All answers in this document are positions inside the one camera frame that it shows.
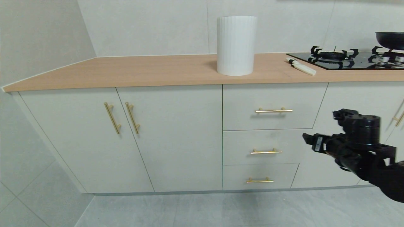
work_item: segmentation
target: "wooden countertop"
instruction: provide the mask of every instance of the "wooden countertop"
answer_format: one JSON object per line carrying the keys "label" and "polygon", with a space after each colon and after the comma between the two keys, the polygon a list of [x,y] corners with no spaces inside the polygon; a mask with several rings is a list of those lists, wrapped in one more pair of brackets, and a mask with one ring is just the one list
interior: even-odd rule
{"label": "wooden countertop", "polygon": [[49,71],[3,87],[4,91],[168,86],[197,84],[266,84],[345,81],[404,81],[404,70],[315,70],[315,76],[292,68],[285,53],[255,55],[254,72],[225,76],[216,71],[216,55],[100,57]]}

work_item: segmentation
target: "frying pan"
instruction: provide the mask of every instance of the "frying pan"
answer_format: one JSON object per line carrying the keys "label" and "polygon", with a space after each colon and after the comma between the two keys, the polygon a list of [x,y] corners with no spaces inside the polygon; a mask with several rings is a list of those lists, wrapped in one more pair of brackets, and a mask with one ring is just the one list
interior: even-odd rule
{"label": "frying pan", "polygon": [[387,49],[404,50],[404,32],[376,32],[376,39]]}

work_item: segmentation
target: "drawer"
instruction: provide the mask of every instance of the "drawer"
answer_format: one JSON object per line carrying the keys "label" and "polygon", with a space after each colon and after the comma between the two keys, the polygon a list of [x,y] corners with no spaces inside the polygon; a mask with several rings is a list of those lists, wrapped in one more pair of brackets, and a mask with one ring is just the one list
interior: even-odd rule
{"label": "drawer", "polygon": [[[290,188],[298,165],[223,166],[223,190]],[[267,177],[273,182],[247,183],[247,181],[266,180]]]}
{"label": "drawer", "polygon": [[[225,131],[223,165],[300,163],[305,152],[312,152],[303,133],[311,129]],[[274,148],[277,153],[265,153]]]}
{"label": "drawer", "polygon": [[225,84],[223,130],[312,128],[327,84]]}

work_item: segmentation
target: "black glass cooktop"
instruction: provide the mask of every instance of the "black glass cooktop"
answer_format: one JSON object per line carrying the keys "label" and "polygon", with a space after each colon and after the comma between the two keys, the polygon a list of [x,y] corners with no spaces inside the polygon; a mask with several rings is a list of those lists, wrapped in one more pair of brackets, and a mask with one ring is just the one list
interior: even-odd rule
{"label": "black glass cooktop", "polygon": [[372,51],[350,51],[327,52],[321,51],[318,46],[313,46],[311,52],[288,53],[296,59],[300,59],[328,70],[347,69],[404,69],[404,53],[378,52],[374,47]]}

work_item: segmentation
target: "white cylindrical vase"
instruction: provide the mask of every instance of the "white cylindrical vase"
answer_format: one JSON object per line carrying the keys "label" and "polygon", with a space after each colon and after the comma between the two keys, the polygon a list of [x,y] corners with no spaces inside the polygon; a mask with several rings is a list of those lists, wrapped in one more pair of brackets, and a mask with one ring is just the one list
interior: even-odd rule
{"label": "white cylindrical vase", "polygon": [[257,17],[235,16],[217,19],[217,71],[228,76],[253,72]]}

